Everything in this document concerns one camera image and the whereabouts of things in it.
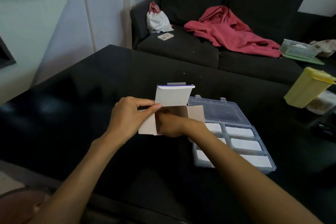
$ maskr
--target black table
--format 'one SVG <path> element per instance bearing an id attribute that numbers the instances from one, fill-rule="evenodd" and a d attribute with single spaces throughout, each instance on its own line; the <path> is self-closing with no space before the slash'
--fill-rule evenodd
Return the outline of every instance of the black table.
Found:
<path id="1" fill-rule="evenodd" d="M 156 85 L 167 82 L 195 84 L 192 96 L 236 102 L 277 166 L 268 176 L 323 222 L 334 223 L 335 189 L 318 178 L 335 166 L 336 144 L 306 129 L 307 117 L 315 117 L 285 103 L 289 86 L 113 45 L 0 107 L 0 159 L 64 180 L 107 128 L 115 102 L 154 99 Z M 193 165 L 185 137 L 135 135 L 94 192 L 159 213 L 167 217 L 162 223 L 250 223 L 216 170 Z"/>

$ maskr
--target red hoodie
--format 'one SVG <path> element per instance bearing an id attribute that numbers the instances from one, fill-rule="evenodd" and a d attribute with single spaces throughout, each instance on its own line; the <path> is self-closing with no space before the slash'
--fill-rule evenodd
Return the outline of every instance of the red hoodie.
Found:
<path id="1" fill-rule="evenodd" d="M 230 51 L 274 58 L 282 55 L 279 44 L 252 33 L 249 26 L 224 5 L 208 8 L 198 21 L 186 23 L 184 30 Z"/>

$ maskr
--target yellow container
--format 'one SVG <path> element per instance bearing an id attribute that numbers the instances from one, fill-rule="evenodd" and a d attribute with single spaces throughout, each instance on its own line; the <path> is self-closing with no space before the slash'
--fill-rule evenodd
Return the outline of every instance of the yellow container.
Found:
<path id="1" fill-rule="evenodd" d="M 329 86 L 335 84 L 335 80 L 335 77 L 325 71 L 306 67 L 283 98 L 287 104 L 303 108 Z"/>

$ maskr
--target person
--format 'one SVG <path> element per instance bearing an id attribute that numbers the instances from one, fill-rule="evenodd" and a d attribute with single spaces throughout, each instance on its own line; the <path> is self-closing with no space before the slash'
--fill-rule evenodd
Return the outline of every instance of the person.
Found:
<path id="1" fill-rule="evenodd" d="M 139 112 L 139 106 L 149 106 Z M 122 98 L 112 110 L 107 131 L 94 140 L 75 170 L 29 224 L 79 223 L 90 195 L 107 163 L 141 124 L 162 107 L 149 99 Z M 215 137 L 203 122 L 157 112 L 160 133 L 186 135 L 207 155 L 224 181 L 237 195 L 254 223 L 322 223 L 308 209 L 266 175 Z"/>

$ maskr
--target perforated basket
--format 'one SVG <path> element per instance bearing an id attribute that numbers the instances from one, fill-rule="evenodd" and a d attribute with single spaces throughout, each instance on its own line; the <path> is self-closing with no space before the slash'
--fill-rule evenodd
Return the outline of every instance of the perforated basket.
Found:
<path id="1" fill-rule="evenodd" d="M 301 44 L 305 46 L 306 48 L 294 46 L 296 44 Z M 301 42 L 288 40 L 288 39 L 284 39 L 282 45 L 280 46 L 279 51 L 283 52 L 284 54 L 303 58 L 303 59 L 311 59 L 320 52 L 318 49 L 316 49 L 312 45 L 304 44 Z"/>

